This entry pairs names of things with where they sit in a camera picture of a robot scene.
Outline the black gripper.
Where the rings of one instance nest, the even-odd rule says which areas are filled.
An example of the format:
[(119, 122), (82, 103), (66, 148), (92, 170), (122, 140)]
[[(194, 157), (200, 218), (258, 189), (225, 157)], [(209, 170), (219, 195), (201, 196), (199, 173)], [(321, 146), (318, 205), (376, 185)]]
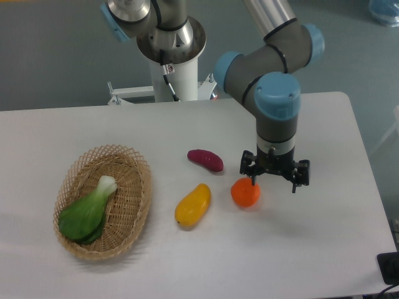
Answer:
[(241, 156), (239, 173), (251, 179), (251, 185), (256, 185), (256, 177), (262, 174), (273, 174), (290, 178), (292, 193), (310, 183), (310, 161), (308, 159), (294, 161), (295, 146), (285, 154), (266, 153), (257, 147), (257, 156), (244, 150)]

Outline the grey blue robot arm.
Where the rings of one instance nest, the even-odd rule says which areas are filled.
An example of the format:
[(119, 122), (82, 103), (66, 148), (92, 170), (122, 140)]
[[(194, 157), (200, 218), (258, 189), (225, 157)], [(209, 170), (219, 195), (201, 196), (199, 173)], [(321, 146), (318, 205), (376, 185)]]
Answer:
[[(248, 55), (223, 54), (211, 74), (256, 119), (257, 151), (243, 152), (240, 173), (252, 180), (273, 174), (293, 187), (306, 186), (310, 163), (294, 160), (300, 85), (293, 73), (323, 54), (324, 37), (316, 26), (301, 24), (287, 1), (244, 5), (264, 45)], [(136, 40), (157, 102), (199, 99), (198, 57), (206, 34), (186, 1), (104, 1), (100, 10), (118, 40)]]

